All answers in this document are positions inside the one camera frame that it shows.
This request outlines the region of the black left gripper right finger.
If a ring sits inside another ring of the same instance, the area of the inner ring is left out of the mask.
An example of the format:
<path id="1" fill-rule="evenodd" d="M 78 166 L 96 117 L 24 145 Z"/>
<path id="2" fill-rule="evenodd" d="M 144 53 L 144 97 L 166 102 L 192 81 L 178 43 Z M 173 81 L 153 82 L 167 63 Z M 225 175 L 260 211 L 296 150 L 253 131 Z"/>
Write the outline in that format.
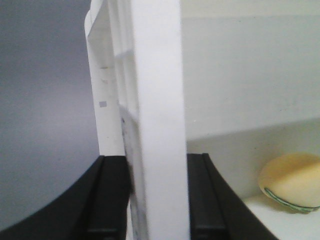
<path id="1" fill-rule="evenodd" d="M 207 153 L 187 154 L 192 240 L 274 240 L 220 175 Z"/>

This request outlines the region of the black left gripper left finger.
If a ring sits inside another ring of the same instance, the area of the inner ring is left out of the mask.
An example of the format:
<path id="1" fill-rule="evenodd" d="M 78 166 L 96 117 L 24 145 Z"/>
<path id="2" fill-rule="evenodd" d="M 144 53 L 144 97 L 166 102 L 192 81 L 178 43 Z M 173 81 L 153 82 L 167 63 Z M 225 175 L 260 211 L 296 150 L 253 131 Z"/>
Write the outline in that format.
<path id="1" fill-rule="evenodd" d="M 99 156 L 62 195 L 0 232 L 2 240 L 124 240 L 131 190 L 125 156 Z"/>

